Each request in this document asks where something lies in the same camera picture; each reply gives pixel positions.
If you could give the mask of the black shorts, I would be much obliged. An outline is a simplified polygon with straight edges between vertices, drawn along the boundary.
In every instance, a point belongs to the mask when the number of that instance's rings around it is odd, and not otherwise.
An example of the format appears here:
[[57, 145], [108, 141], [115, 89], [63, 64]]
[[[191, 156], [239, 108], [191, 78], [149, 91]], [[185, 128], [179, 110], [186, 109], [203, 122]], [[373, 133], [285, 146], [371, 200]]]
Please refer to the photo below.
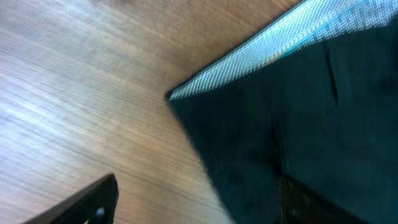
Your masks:
[[285, 175], [397, 222], [396, 1], [303, 1], [167, 98], [235, 223], [280, 223]]

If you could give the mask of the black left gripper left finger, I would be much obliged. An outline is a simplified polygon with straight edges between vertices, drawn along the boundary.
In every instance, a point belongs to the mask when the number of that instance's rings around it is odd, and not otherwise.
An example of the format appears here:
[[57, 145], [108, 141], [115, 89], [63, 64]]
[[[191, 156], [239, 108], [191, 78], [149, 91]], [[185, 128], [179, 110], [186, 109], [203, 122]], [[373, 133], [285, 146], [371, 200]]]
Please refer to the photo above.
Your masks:
[[113, 224], [119, 197], [114, 174], [107, 174], [25, 224]]

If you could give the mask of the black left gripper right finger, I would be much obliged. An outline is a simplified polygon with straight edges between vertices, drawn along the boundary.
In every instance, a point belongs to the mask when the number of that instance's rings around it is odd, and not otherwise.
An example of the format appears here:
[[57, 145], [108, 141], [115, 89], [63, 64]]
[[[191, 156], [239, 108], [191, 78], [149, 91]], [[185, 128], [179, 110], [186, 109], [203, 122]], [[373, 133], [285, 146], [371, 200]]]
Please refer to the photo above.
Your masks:
[[280, 179], [279, 199], [282, 224], [366, 223], [287, 175]]

